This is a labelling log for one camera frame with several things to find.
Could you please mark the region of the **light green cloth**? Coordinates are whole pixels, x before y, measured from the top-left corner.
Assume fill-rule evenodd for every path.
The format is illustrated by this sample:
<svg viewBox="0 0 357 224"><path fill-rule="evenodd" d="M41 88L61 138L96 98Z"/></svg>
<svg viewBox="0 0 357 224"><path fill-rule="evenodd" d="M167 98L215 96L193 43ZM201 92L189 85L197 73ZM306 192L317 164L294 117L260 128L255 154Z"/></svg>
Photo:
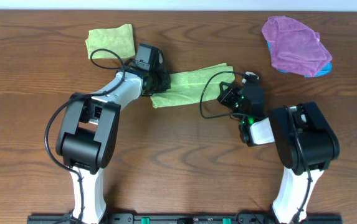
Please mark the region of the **light green cloth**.
<svg viewBox="0 0 357 224"><path fill-rule="evenodd" d="M111 50L122 59L135 56L135 43L131 24L124 24L117 28L90 30L85 44L88 58L91 58L92 52L97 49Z"/></svg>
<svg viewBox="0 0 357 224"><path fill-rule="evenodd" d="M232 83L235 75L233 67L220 63L211 67L201 68L190 72L180 72L171 75L171 88L163 93L154 93L151 96L153 108L182 106L199 103L201 93L209 79L219 72L229 71L213 78L208 84L203 101L215 100L219 94L220 82Z"/></svg>

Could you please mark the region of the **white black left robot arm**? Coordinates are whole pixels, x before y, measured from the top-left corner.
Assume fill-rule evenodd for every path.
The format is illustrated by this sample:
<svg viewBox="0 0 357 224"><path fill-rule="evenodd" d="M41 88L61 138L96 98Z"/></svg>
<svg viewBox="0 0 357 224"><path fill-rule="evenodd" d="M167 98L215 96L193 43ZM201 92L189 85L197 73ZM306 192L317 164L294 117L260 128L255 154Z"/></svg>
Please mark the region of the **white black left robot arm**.
<svg viewBox="0 0 357 224"><path fill-rule="evenodd" d="M100 223L105 215L103 172L115 149L121 111L141 96L171 87L163 52L156 47L140 44L135 58L120 63L110 83L90 94L74 93L59 108L65 114L55 150L74 182L69 223Z"/></svg>

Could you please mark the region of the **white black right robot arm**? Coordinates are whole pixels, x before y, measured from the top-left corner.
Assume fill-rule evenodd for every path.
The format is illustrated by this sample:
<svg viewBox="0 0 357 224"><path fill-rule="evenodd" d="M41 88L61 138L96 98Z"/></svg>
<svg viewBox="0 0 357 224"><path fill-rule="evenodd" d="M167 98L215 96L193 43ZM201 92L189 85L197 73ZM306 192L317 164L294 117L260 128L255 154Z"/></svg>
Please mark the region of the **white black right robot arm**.
<svg viewBox="0 0 357 224"><path fill-rule="evenodd" d="M340 146L314 102L264 110L264 91L258 84L239 88L219 85L220 104L240 121L241 140L248 146L274 143L283 164L283 176L269 214L256 216L263 223L341 223L339 215L307 215L317 180L338 158Z"/></svg>

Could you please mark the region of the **folded light green cloth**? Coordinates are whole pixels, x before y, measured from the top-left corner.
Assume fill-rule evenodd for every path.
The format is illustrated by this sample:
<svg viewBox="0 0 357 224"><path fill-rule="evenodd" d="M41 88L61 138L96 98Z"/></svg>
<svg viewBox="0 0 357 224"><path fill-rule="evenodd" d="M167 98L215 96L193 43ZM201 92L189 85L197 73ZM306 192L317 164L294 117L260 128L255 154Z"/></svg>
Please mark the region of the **folded light green cloth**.
<svg viewBox="0 0 357 224"><path fill-rule="evenodd" d="M124 24L117 28L90 30L85 44L88 58L91 58L92 52L97 49L111 50L122 59L135 56L135 43L131 24Z"/></svg>

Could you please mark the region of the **purple cloth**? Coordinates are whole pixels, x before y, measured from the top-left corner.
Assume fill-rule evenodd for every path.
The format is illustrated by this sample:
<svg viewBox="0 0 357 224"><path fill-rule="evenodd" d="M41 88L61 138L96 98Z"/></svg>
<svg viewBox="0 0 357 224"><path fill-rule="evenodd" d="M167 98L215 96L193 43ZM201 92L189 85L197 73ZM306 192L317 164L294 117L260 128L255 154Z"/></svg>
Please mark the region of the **purple cloth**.
<svg viewBox="0 0 357 224"><path fill-rule="evenodd" d="M275 69L313 77L332 61L320 34L290 17L269 17L262 34L270 42L271 64Z"/></svg>

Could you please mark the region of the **blue cloth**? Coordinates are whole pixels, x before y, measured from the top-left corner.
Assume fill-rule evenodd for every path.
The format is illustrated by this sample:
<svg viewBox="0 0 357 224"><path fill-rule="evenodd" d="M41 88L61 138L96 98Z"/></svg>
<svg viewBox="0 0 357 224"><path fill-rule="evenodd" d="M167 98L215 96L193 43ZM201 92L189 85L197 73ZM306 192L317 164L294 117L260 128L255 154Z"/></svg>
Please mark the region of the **blue cloth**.
<svg viewBox="0 0 357 224"><path fill-rule="evenodd" d="M268 47L268 50L270 52L270 54L272 53L272 50L271 50L271 45L270 45L270 42L267 41L267 47ZM279 72L281 73L290 73L286 70L282 70L282 69L277 69ZM333 70L333 66L332 66L332 63L329 62L328 64L326 64L321 70L319 70L318 73L315 74L315 76L313 77L322 77L328 73L330 73L331 71Z"/></svg>

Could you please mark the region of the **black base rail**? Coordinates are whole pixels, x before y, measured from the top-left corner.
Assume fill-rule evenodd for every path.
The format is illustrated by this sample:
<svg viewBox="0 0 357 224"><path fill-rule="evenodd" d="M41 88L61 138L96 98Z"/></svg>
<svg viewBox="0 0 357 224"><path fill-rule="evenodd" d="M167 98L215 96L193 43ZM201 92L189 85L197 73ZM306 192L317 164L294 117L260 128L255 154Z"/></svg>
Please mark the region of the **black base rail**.
<svg viewBox="0 0 357 224"><path fill-rule="evenodd" d="M29 215L28 224L76 223L66 215ZM240 213L238 215L133 215L114 213L102 218L104 224L256 224L278 223L272 215L262 213ZM300 223L342 224L339 215L309 215Z"/></svg>

